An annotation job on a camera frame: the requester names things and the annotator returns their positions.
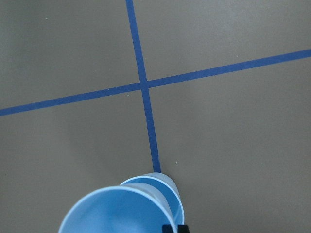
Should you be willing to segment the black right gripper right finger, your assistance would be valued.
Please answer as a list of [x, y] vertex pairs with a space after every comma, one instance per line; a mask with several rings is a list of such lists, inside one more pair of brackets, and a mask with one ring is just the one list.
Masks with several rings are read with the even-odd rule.
[[178, 233], [189, 233], [188, 225], [178, 225], [177, 232]]

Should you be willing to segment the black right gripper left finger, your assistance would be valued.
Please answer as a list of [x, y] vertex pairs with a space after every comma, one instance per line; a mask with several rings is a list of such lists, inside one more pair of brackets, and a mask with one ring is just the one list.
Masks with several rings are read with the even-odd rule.
[[171, 225], [163, 225], [162, 226], [162, 232], [163, 233], [172, 233], [172, 226]]

